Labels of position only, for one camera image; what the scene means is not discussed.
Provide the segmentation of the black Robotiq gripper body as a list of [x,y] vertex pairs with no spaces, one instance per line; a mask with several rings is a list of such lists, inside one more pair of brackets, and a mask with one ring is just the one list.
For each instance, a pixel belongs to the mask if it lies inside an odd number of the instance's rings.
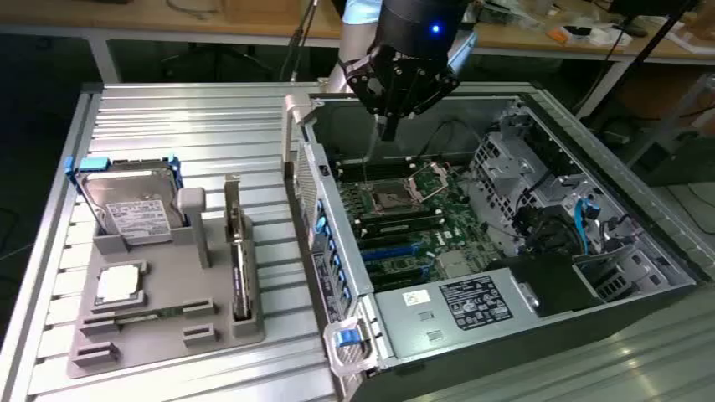
[[466,1],[384,1],[375,30],[375,78],[383,84],[458,82],[468,56]]

